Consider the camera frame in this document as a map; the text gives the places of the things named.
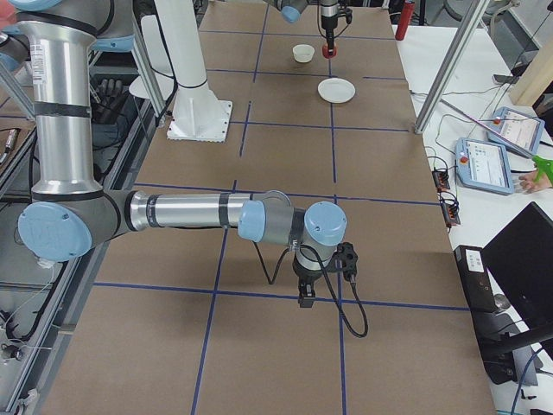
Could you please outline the person's hand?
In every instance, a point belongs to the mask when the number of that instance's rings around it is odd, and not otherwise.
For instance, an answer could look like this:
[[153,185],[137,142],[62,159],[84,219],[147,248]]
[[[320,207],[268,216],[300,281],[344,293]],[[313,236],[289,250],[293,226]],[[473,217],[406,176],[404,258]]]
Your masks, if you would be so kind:
[[552,188],[549,177],[545,174],[539,175],[536,170],[520,175],[518,180],[522,189],[527,193],[535,193]]

